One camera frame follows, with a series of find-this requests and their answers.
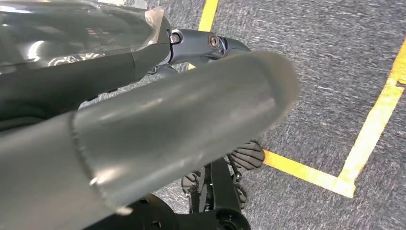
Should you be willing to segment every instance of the black metal frame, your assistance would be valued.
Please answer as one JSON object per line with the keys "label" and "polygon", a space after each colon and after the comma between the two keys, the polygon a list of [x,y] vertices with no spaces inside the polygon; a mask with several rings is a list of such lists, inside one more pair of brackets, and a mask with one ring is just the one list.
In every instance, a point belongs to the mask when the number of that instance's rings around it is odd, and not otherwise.
{"label": "black metal frame", "polygon": [[241,214],[237,187],[223,158],[205,166],[190,190],[189,201],[190,214],[175,214],[164,201],[149,194],[129,206],[133,210],[130,215],[112,215],[85,230],[251,229]]}
{"label": "black metal frame", "polygon": [[170,75],[177,73],[171,65],[188,62],[196,67],[205,66],[229,55],[250,51],[240,41],[217,36],[212,32],[175,29],[168,31],[168,36],[170,53],[148,73],[149,75],[156,73]]}

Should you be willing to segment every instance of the gray carpet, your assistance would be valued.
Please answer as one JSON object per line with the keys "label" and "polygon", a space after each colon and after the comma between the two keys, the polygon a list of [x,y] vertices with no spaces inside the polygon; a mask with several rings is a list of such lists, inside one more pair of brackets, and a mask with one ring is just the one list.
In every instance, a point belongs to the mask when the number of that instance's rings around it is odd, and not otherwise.
{"label": "gray carpet", "polygon": [[[150,0],[149,5],[164,7],[174,28],[197,29],[204,0]],[[405,19],[406,5],[397,0],[220,0],[213,30],[295,63],[300,100],[259,141],[337,176],[405,38]],[[353,199],[268,166],[245,173],[245,214],[252,229],[406,229],[405,138],[403,96],[356,181]],[[179,182],[156,193],[175,211],[187,211]]]}

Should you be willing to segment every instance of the yellow line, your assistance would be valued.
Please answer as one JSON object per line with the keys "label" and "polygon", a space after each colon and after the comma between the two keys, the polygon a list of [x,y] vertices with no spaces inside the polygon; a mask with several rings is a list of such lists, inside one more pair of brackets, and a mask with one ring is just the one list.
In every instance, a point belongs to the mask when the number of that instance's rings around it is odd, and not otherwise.
{"label": "yellow line", "polygon": [[402,96],[405,88],[397,86],[398,82],[406,83],[406,40],[400,48],[388,80],[369,112],[339,175],[339,178],[348,183],[354,183],[360,174]]}
{"label": "yellow line", "polygon": [[264,150],[264,163],[302,180],[352,198],[355,190],[355,179],[360,174],[375,148],[405,89],[402,86],[397,86],[397,83],[406,83],[406,39],[395,59],[388,80],[375,105],[369,112],[355,140],[355,144],[345,161],[343,170],[338,177],[313,169],[267,150]]}
{"label": "yellow line", "polygon": [[354,194],[353,184],[273,152],[267,150],[264,152],[266,165],[349,198]]}
{"label": "yellow line", "polygon": [[[214,21],[214,15],[217,10],[218,0],[206,0],[204,4],[202,17],[200,19],[199,30],[209,32],[212,30]],[[189,64],[188,69],[192,69],[194,66]]]}

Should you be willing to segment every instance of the bolt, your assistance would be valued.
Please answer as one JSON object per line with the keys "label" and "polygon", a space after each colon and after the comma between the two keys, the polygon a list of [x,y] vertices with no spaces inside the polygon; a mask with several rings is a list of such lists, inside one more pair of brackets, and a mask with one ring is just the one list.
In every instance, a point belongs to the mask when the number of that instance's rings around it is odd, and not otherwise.
{"label": "bolt", "polygon": [[209,46],[212,49],[218,48],[218,37],[214,34],[209,35]]}
{"label": "bolt", "polygon": [[242,174],[240,172],[237,172],[236,177],[236,181],[239,182],[242,178]]}
{"label": "bolt", "polygon": [[171,44],[176,44],[180,42],[180,37],[178,34],[172,34],[171,36],[169,36],[169,40]]}

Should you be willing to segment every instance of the clear plastic film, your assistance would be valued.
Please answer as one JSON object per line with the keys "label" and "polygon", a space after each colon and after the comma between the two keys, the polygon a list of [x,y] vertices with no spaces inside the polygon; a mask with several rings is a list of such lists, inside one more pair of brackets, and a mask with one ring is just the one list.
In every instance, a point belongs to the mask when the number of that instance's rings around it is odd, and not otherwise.
{"label": "clear plastic film", "polygon": [[158,41],[163,9],[145,1],[0,2],[0,74],[138,51]]}

